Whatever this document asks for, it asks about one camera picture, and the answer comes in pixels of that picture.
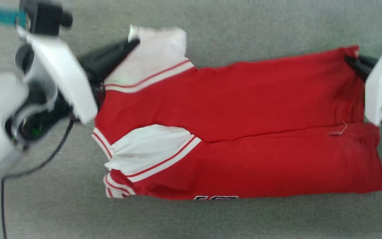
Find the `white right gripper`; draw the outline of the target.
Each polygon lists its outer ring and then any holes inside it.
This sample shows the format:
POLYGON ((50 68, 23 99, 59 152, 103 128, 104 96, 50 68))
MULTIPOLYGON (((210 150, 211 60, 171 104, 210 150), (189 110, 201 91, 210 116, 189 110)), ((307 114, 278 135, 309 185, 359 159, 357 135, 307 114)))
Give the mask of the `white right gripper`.
POLYGON ((382 56, 345 56, 345 61, 365 83, 365 116, 377 126, 382 124, 382 56))

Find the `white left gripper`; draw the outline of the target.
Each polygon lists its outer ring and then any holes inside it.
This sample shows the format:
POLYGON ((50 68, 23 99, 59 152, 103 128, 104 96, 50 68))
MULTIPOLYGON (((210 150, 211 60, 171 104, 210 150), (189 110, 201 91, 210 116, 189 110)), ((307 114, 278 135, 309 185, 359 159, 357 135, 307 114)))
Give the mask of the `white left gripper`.
POLYGON ((43 66, 82 124, 89 123, 97 115, 91 85, 101 85, 140 44, 138 38, 124 39, 91 50, 77 60, 68 44, 59 36, 33 34, 20 26, 17 26, 17 32, 31 45, 35 59, 43 66))

